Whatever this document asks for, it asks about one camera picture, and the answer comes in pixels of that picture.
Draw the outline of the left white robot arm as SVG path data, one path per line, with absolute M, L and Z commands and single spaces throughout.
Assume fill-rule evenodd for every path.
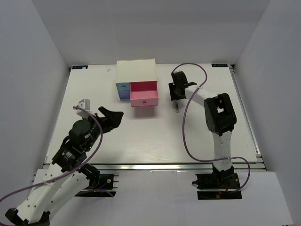
M 123 112 L 98 110 L 99 117 L 85 107 L 74 109 L 81 117 L 76 121 L 54 155 L 42 182 L 28 188 L 31 193 L 17 207 L 7 210 L 6 218 L 15 226 L 48 226 L 51 218 L 75 195 L 90 188 L 99 192 L 100 172 L 88 163 L 94 144 L 101 145 L 103 135 L 121 124 Z

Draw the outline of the light blue small drawer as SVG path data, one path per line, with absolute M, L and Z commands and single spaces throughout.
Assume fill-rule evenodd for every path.
M 118 83 L 116 83 L 116 87 L 117 87 L 118 92 L 129 91 L 130 83 L 129 82 L 118 82 Z

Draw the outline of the pink drawer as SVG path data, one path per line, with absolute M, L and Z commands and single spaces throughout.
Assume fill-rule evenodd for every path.
M 157 106 L 158 82 L 143 81 L 130 83 L 130 104 L 132 107 Z

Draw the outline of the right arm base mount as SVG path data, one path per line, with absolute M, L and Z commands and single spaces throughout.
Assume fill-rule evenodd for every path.
M 212 174 L 196 174 L 196 180 L 191 183 L 197 189 L 198 200 L 241 200 L 238 175 L 227 178 L 219 185 Z

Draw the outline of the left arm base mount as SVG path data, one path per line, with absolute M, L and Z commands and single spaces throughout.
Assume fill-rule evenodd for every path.
M 118 174 L 100 174 L 89 186 L 77 193 L 76 197 L 113 198 L 119 186 Z

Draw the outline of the silver combination wrench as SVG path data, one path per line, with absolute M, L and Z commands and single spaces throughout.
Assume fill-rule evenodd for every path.
M 175 102 L 175 112 L 179 113 L 180 110 L 179 110 L 179 106 L 178 106 L 178 101 L 175 100 L 174 102 Z

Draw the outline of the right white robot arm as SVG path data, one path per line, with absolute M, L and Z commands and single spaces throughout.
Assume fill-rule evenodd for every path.
M 195 82 L 188 82 L 182 71 L 172 72 L 171 76 L 173 82 L 168 84 L 171 100 L 188 100 L 182 120 L 182 138 L 186 152 L 190 158 L 198 162 L 211 162 L 215 173 L 212 176 L 213 184 L 219 188 L 225 187 L 230 181 L 229 177 L 234 174 L 230 142 L 237 117 L 231 99 L 227 93 L 215 94 L 201 88 Z M 206 125 L 214 140 L 214 159 L 212 160 L 197 159 L 188 150 L 185 120 L 192 101 L 204 107 Z

